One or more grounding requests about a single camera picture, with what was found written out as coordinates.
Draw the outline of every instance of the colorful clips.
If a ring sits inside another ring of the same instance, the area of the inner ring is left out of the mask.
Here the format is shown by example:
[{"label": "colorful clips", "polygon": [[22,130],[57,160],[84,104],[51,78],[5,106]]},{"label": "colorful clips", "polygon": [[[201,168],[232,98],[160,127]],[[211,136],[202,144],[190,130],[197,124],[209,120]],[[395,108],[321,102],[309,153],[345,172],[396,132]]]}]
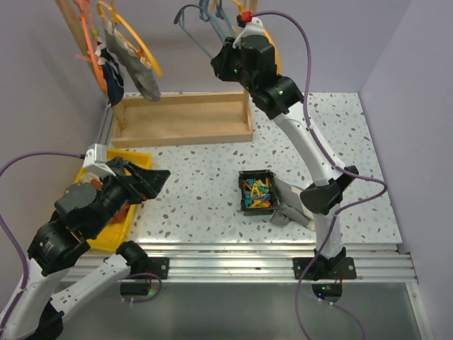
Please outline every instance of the colorful clips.
[{"label": "colorful clips", "polygon": [[265,183],[260,179],[246,179],[243,181],[243,187],[246,196],[246,208],[270,208],[272,206],[268,178]]}]

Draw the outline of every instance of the yellow tray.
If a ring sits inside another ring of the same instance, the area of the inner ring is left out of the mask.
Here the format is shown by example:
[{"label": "yellow tray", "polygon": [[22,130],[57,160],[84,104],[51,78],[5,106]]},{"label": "yellow tray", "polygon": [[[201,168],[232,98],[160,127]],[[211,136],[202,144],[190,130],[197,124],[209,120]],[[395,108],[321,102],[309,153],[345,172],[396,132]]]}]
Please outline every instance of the yellow tray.
[{"label": "yellow tray", "polygon": [[[115,157],[122,157],[125,161],[131,161],[144,169],[151,168],[152,157],[149,154],[141,154],[139,152],[130,152],[109,148],[107,151],[107,159],[110,161]],[[80,178],[84,173],[86,173],[86,170],[83,168],[80,169],[74,183],[80,182]],[[137,205],[131,205],[129,212],[126,215],[126,220],[123,223],[107,225],[104,230],[98,235],[97,239],[90,239],[88,243],[90,244],[91,248],[108,251],[110,253],[116,252],[116,249],[126,239],[136,209]]]}]

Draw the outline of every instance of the hanging sock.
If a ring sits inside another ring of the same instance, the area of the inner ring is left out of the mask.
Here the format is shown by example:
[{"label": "hanging sock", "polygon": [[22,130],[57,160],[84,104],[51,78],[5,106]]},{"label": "hanging sock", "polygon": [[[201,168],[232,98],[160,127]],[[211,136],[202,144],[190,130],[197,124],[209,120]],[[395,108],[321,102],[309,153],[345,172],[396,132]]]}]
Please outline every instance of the hanging sock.
[{"label": "hanging sock", "polygon": [[119,104],[125,94],[125,83],[121,75],[120,65],[107,51],[107,45],[98,37],[96,55],[99,56],[98,64],[102,67],[103,76],[107,84],[108,106]]}]

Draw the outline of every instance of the gray cloth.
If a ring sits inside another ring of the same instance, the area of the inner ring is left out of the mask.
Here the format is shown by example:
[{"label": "gray cloth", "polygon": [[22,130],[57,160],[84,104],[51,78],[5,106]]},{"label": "gray cloth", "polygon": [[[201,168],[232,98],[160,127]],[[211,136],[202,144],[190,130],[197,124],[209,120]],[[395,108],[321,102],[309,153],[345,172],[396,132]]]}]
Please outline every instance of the gray cloth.
[{"label": "gray cloth", "polygon": [[100,18],[104,26],[105,43],[108,51],[114,53],[118,61],[126,67],[127,73],[132,78],[138,92],[149,101],[158,101],[161,98],[161,93],[152,68],[143,64],[140,58],[128,48],[124,39],[113,28],[110,20],[102,16]]},{"label": "gray cloth", "polygon": [[281,181],[278,178],[275,178],[275,188],[280,204],[274,215],[270,218],[270,222],[283,227],[289,222],[294,221],[312,230],[312,218],[311,216],[307,216],[310,215],[309,211],[304,208],[299,196],[302,189]]}]

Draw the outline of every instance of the red cap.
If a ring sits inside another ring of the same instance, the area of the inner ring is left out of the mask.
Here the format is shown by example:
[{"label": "red cap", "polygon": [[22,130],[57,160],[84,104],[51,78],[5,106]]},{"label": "red cap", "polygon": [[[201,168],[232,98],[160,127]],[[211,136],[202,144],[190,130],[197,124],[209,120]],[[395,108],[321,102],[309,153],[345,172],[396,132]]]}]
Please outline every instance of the red cap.
[{"label": "red cap", "polygon": [[250,11],[243,12],[241,20],[243,23],[250,23],[252,21],[252,12]]}]

